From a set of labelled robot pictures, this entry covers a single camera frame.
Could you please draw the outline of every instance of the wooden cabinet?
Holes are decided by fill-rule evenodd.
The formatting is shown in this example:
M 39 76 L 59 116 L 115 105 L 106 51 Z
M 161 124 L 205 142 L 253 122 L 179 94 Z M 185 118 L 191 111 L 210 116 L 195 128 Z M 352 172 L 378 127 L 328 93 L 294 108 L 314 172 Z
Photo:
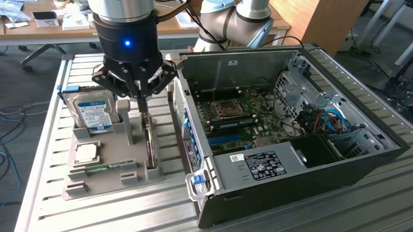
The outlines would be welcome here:
M 368 0 L 270 0 L 270 4 L 292 25 L 288 35 L 304 43 L 317 43 L 334 55 Z M 297 43 L 292 38 L 284 40 L 284 44 Z

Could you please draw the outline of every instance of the white box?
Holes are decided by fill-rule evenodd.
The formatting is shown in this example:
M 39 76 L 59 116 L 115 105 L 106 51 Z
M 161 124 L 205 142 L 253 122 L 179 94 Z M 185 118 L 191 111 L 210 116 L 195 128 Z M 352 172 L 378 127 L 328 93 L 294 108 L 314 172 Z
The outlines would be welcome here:
M 88 22 L 90 22 L 90 27 L 95 28 L 95 20 L 94 20 L 94 14 L 88 14 Z
M 56 27 L 59 26 L 58 16 L 55 12 L 34 12 L 35 22 L 38 27 Z

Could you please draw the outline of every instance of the aluminum extrusion table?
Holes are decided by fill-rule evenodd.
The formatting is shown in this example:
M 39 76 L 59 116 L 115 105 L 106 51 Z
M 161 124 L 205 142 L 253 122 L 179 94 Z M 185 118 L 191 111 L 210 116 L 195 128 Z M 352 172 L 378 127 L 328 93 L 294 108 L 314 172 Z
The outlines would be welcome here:
M 412 124 L 350 75 L 326 53 L 312 55 L 352 90 L 396 133 L 413 144 Z M 75 55 L 62 62 L 56 86 L 95 85 L 92 67 L 102 54 Z M 322 77 L 312 76 L 321 88 Z M 24 194 L 18 232 L 54 231 L 404 231 L 413 227 L 413 151 L 377 168 L 353 186 L 241 218 L 206 230 L 197 227 L 189 200 L 183 163 L 177 146 L 167 92 L 149 101 L 157 119 L 166 180 L 146 187 L 64 201 L 63 178 L 74 125 L 71 114 L 54 92 L 34 168 Z M 133 105 L 131 117 L 138 115 Z

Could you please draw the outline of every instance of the blue pcie slot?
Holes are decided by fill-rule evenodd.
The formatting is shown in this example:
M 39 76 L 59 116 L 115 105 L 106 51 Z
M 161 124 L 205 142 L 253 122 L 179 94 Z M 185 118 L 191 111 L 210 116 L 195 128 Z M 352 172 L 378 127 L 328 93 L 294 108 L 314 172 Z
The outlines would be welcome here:
M 221 144 L 226 142 L 234 142 L 238 140 L 241 140 L 241 135 L 230 135 L 230 136 L 221 137 L 217 139 L 209 139 L 209 144 L 214 145 L 214 144 Z

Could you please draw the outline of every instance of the motherboard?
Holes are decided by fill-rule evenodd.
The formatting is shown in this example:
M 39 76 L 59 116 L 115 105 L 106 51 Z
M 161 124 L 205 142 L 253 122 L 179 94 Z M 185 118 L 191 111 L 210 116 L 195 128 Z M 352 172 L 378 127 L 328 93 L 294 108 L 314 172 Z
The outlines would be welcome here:
M 272 91 L 258 87 L 198 97 L 197 110 L 214 155 L 277 144 L 294 136 L 282 128 L 272 98 Z

